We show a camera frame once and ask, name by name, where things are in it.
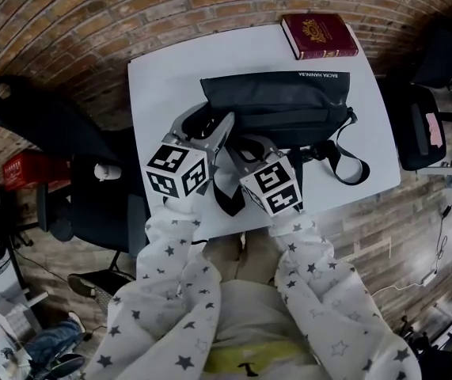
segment person's arm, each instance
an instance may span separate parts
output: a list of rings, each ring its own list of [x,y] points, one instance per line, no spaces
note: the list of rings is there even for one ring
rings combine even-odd
[[[188,249],[199,226],[192,198],[169,199],[146,223],[150,244],[137,259],[136,281],[122,287],[108,306],[108,330],[85,378],[115,378],[144,355],[182,317],[177,294]]]
[[[358,272],[333,259],[305,212],[274,218],[270,235],[284,251],[275,283],[331,378],[421,378],[416,357],[382,319]]]

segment beige pants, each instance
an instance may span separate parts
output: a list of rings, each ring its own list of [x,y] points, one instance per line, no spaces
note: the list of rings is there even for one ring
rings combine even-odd
[[[260,228],[245,233],[245,246],[241,234],[214,237],[204,247],[203,255],[218,269],[222,282],[239,279],[273,284],[281,253],[268,228]]]

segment power strip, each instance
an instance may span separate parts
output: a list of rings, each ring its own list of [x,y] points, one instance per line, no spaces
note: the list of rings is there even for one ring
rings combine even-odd
[[[425,275],[425,277],[423,277],[423,279],[421,280],[421,286],[426,287],[433,281],[435,277],[437,277],[437,272],[435,270],[432,270],[427,275]]]

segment book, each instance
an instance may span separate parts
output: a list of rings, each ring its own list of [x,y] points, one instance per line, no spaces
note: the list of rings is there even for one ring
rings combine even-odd
[[[358,55],[358,46],[338,14],[287,14],[281,25],[297,60]]]

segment white sleeve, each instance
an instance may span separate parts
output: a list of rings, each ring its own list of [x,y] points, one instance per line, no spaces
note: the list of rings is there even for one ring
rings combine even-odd
[[[359,274],[333,259],[332,244],[302,212],[274,218],[284,251],[275,283],[296,324],[336,380],[419,380],[416,357],[382,319]]]
[[[178,287],[199,226],[191,209],[190,203],[168,200],[147,221],[150,244],[138,255],[136,281],[122,287],[109,303],[108,331],[85,370],[85,378],[117,377],[184,315]]]

